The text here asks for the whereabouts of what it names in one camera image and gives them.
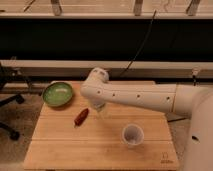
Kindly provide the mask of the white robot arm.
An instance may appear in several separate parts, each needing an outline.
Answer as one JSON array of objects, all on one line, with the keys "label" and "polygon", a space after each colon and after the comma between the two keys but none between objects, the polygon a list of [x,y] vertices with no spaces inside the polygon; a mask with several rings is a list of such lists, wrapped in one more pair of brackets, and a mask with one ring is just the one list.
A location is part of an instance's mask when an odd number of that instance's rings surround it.
[{"label": "white robot arm", "polygon": [[94,68],[81,95],[99,108],[106,102],[149,110],[188,114],[189,137],[182,171],[213,171],[213,88],[181,84],[110,84],[109,74]]}]

